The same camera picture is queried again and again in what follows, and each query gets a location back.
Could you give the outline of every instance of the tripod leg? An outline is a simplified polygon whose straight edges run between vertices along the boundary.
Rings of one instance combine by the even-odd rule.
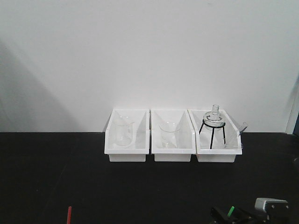
[[[200,132],[201,132],[201,130],[202,130],[203,125],[204,125],[204,123],[202,123],[202,125],[201,125],[201,127],[200,127],[199,134],[200,134]]]
[[[224,145],[226,144],[226,140],[225,140],[225,132],[224,132],[224,126],[223,126],[223,139],[224,139]]]
[[[214,138],[214,128],[212,128],[212,137],[211,137],[211,146],[210,146],[210,149],[212,149],[213,138]]]

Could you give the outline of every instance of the glassware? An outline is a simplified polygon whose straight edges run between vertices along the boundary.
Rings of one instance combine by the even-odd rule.
[[[178,148],[178,132],[180,125],[174,122],[160,124],[161,143],[164,148]]]
[[[213,105],[211,111],[205,113],[204,122],[208,126],[220,127],[225,125],[225,116],[219,112],[219,105]]]
[[[119,116],[114,120],[115,143],[119,146],[128,146],[133,139],[133,121],[130,117]]]
[[[225,148],[235,148],[238,147],[238,145],[234,145],[233,142],[235,139],[241,135],[245,129],[248,127],[248,124],[246,122],[243,122],[243,124],[237,129],[236,132],[233,132],[228,138],[226,138],[226,143],[224,145]]]

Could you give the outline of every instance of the glass beaker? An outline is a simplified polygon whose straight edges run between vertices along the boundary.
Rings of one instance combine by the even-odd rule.
[[[178,148],[178,132],[180,125],[165,122],[159,125],[161,129],[161,143],[163,148]]]
[[[133,121],[130,117],[119,116],[114,120],[115,143],[119,146],[128,146],[133,139]]]

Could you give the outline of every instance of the black tripod stand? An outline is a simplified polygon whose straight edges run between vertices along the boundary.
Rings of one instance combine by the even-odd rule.
[[[203,127],[204,125],[207,126],[207,127],[212,128],[212,137],[211,137],[211,145],[210,145],[210,149],[212,149],[212,145],[213,145],[214,129],[215,129],[215,128],[222,128],[222,130],[223,130],[224,145],[225,145],[225,143],[226,143],[226,142],[225,142],[225,132],[224,132],[224,126],[225,126],[225,123],[223,123],[223,125],[221,125],[221,126],[214,127],[214,126],[207,125],[207,124],[205,123],[205,121],[202,120],[202,125],[201,125],[201,127],[200,127],[199,134],[200,134],[200,132],[201,132],[201,130],[202,130],[202,127]]]

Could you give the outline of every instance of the black table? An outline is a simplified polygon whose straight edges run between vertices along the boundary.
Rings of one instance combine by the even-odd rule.
[[[104,133],[0,133],[0,223],[208,224],[216,205],[285,199],[299,223],[299,138],[244,133],[235,163],[110,163]]]

